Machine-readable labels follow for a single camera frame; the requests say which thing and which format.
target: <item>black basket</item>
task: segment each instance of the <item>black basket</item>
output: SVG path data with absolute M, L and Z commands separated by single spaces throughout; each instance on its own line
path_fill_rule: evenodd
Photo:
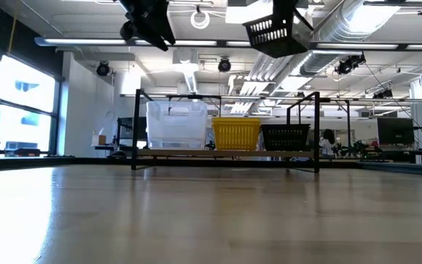
M 297 16 L 299 23 L 293 23 Z M 287 12 L 280 21 L 268 15 L 243 24 L 252 48 L 273 58 L 299 54 L 308 50 L 312 26 L 297 12 Z
M 268 151 L 305 150 L 310 125 L 262 125 L 264 147 Z

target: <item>yellow basket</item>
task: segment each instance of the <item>yellow basket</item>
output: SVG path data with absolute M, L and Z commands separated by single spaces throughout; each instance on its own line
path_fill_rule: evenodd
M 259 118 L 215 117 L 212 127 L 217 150 L 256 150 Z

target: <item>cardboard box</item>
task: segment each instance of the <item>cardboard box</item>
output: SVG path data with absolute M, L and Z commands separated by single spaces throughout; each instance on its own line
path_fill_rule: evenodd
M 92 146 L 101 146 L 106 144 L 105 135 L 93 135 L 92 137 Z

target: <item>floor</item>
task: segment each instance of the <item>floor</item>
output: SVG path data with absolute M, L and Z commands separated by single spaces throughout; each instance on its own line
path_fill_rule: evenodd
M 422 176 L 65 166 L 0 172 L 0 263 L 422 263 Z

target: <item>person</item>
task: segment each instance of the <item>person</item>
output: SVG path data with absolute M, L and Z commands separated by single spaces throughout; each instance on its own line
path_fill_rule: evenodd
M 333 147 L 335 146 L 335 133 L 331 129 L 323 132 L 323 139 L 320 142 L 322 158 L 335 158 Z

